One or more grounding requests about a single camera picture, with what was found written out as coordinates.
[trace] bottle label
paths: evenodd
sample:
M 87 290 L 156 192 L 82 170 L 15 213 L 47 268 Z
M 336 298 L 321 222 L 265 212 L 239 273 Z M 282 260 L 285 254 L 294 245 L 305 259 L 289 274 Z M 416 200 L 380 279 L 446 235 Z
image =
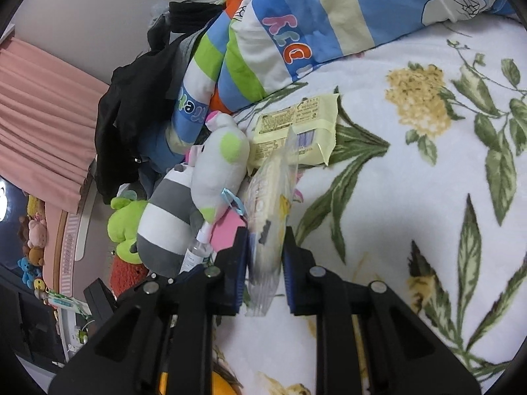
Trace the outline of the bottle label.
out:
M 179 273 L 189 272 L 194 269 L 197 265 L 206 263 L 209 257 L 200 257 L 191 253 L 189 250 L 185 252 L 185 258 L 183 264 L 181 264 L 181 270 Z

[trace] blue teddy bear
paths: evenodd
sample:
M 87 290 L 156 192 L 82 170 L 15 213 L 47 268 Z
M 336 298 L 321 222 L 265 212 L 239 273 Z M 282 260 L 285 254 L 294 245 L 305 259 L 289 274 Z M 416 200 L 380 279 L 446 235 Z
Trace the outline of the blue teddy bear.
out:
M 30 289 L 33 289 L 33 281 L 36 277 L 42 276 L 42 269 L 32 265 L 27 257 L 18 260 L 18 267 L 24 271 L 22 276 L 22 282 L 26 284 Z

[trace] white bottle cap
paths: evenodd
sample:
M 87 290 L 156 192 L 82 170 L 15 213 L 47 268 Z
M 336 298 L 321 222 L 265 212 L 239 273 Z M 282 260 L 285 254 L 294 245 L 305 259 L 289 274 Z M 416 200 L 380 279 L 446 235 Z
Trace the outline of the white bottle cap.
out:
M 201 243 L 210 243 L 210 238 L 212 237 L 212 228 L 214 226 L 208 222 L 204 222 L 201 229 L 199 229 L 196 240 Z

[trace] green plush toy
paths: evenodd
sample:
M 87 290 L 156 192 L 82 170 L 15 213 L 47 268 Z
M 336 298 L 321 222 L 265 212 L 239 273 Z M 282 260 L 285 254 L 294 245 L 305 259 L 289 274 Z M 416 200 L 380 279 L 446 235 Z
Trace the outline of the green plush toy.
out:
M 130 264 L 141 264 L 135 242 L 139 221 L 147 204 L 146 200 L 125 197 L 114 197 L 110 204 L 115 212 L 108 220 L 108 236 L 112 242 L 119 244 L 116 249 L 119 258 Z

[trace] blue loop tag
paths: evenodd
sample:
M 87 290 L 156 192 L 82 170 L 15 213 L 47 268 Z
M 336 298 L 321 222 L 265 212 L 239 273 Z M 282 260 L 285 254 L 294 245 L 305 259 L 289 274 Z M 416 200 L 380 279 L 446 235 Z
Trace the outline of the blue loop tag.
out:
M 247 214 L 246 210 L 245 210 L 245 206 L 243 205 L 242 201 L 240 200 L 240 198 L 236 195 L 234 195 L 234 193 L 229 190 L 228 188 L 224 188 L 223 191 L 221 192 L 221 197 L 223 198 L 223 200 L 225 200 L 229 207 L 234 209 L 236 211 L 236 213 L 240 216 L 240 217 L 243 217 L 244 215 Z

